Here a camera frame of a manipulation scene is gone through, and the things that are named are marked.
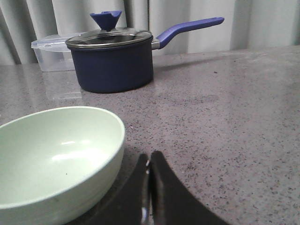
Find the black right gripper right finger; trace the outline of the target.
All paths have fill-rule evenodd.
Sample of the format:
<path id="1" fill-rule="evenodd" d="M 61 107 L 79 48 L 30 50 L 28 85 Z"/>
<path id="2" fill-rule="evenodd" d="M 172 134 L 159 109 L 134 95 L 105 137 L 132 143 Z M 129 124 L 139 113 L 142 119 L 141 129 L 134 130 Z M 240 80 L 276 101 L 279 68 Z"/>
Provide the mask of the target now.
<path id="1" fill-rule="evenodd" d="M 155 225 L 228 224 L 187 190 L 160 151 L 151 154 L 150 186 Z"/>

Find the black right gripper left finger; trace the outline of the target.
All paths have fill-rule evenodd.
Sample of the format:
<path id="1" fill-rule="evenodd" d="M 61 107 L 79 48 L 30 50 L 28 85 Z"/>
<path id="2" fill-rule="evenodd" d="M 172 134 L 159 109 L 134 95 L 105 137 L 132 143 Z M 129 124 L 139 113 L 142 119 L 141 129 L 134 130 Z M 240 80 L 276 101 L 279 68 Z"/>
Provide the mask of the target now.
<path id="1" fill-rule="evenodd" d="M 69 225 L 147 225 L 150 214 L 149 158 L 143 153 L 123 187 Z"/>

